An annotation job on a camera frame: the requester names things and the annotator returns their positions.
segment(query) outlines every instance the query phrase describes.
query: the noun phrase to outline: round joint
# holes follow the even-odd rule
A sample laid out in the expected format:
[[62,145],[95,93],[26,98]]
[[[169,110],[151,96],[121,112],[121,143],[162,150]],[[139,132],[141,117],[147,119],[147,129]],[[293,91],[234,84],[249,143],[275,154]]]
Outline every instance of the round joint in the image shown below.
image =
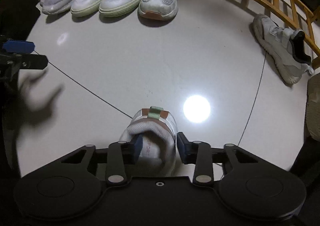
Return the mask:
[[210,181],[212,180],[212,178],[208,175],[198,175],[196,177],[196,181],[199,182],[199,183],[209,183]]
[[108,177],[108,181],[111,183],[120,183],[124,180],[124,178],[121,175],[114,174]]

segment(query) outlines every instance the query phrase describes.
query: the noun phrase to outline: bright round light spot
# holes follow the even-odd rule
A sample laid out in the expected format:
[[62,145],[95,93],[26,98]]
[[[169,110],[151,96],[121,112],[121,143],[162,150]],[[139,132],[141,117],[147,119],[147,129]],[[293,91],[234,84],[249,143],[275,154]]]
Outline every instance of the bright round light spot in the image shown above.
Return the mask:
[[208,100],[200,95],[190,96],[183,105],[185,117],[195,123],[205,121],[210,115]]

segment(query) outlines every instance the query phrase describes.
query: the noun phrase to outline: tile grout line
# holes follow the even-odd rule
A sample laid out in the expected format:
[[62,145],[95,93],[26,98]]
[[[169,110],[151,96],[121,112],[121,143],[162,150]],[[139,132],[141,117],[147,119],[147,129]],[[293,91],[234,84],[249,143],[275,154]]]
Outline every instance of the tile grout line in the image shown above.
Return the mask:
[[128,114],[126,114],[125,112],[121,111],[120,109],[118,109],[117,107],[113,106],[111,103],[108,103],[106,100],[102,99],[100,96],[96,95],[94,92],[91,92],[89,89],[85,88],[82,84],[80,84],[79,82],[77,82],[76,80],[74,80],[73,78],[71,78],[69,75],[67,75],[65,72],[63,72],[62,70],[60,70],[59,68],[57,68],[54,64],[52,64],[51,62],[48,61],[48,63],[50,65],[52,65],[54,68],[56,68],[57,70],[59,70],[61,73],[63,73],[65,76],[67,76],[68,78],[70,78],[73,82],[77,83],[79,86],[81,86],[82,88],[84,88],[85,90],[87,90],[88,92],[90,92],[91,94],[93,94],[94,96],[98,97],[100,100],[102,100],[103,102],[105,102],[106,104],[109,104],[111,107],[115,108],[117,111],[121,112],[122,114],[128,116],[130,119],[132,119],[132,117]]
[[243,137],[243,135],[244,135],[244,132],[245,132],[245,130],[247,129],[247,126],[248,126],[248,123],[249,123],[249,120],[250,120],[250,117],[251,117],[251,114],[252,114],[252,111],[253,111],[254,104],[256,103],[256,99],[257,99],[257,96],[258,96],[258,92],[259,92],[259,88],[260,88],[260,84],[261,84],[261,80],[262,80],[262,75],[263,75],[263,70],[264,70],[264,64],[265,64],[265,62],[266,62],[266,57],[267,57],[267,52],[265,51],[264,61],[263,61],[263,66],[262,66],[262,72],[261,72],[261,76],[260,76],[260,81],[259,81],[259,85],[258,85],[256,97],[254,98],[253,105],[252,105],[252,108],[251,108],[251,111],[250,111],[250,114],[249,114],[249,118],[248,118],[248,120],[247,120],[247,123],[246,123],[246,125],[245,125],[245,127],[244,127],[244,130],[243,130],[243,132],[242,132],[241,138],[240,138],[239,143],[238,143],[237,146],[239,146],[239,144],[240,144],[240,142],[241,142],[241,140],[242,140],[242,137]]

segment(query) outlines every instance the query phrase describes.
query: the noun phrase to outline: white tile floor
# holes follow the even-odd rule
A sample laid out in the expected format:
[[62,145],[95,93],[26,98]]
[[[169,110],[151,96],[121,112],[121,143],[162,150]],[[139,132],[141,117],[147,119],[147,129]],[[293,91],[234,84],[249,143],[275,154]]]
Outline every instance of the white tile floor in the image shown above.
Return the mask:
[[[234,0],[178,3],[177,17],[161,24],[139,18],[137,10],[111,20],[98,13],[78,20],[70,13],[40,16],[28,40],[51,64],[29,100],[41,106],[56,86],[65,89],[52,118],[21,131],[23,175],[87,143],[107,147],[130,116],[151,105],[169,110],[189,140],[212,147],[240,143],[290,168],[303,143],[308,76],[288,87],[265,59],[249,28],[254,13],[264,8],[250,2],[243,10]],[[184,115],[192,95],[210,103],[202,123]],[[219,179],[221,168],[214,169]],[[192,171],[188,165],[177,174]]]

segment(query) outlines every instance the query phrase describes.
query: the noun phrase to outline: velcro strap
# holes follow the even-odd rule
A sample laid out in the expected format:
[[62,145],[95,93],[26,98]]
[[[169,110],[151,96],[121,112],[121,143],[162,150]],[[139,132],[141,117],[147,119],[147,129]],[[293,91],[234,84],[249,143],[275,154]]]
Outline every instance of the velcro strap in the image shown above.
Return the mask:
[[292,29],[286,28],[283,30],[281,44],[284,48],[287,48],[291,34],[292,34]]

